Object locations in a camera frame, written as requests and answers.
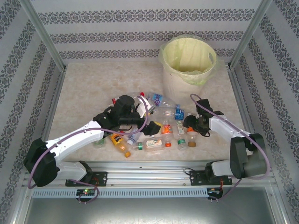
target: white bucket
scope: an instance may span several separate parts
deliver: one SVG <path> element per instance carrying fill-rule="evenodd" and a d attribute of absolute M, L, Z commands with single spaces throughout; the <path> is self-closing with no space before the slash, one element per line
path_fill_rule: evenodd
<path fill-rule="evenodd" d="M 164 95 L 181 105 L 190 102 L 191 93 L 200 94 L 217 64 L 213 48 L 196 38 L 178 37 L 163 46 L 159 54 L 164 65 Z"/>

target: patterned wallpaper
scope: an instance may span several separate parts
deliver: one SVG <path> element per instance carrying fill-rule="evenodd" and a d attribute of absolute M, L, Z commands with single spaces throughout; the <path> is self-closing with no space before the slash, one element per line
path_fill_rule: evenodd
<path fill-rule="evenodd" d="M 6 223 L 23 159 L 43 134 L 60 71 L 17 0 L 0 2 L 0 224 Z"/>
<path fill-rule="evenodd" d="M 268 156 L 291 223 L 299 223 L 299 6 L 274 1 L 235 72 L 254 130 Z"/>
<path fill-rule="evenodd" d="M 66 64 L 156 60 L 159 47 L 181 34 L 200 36 L 228 62 L 260 0 L 32 3 Z"/>

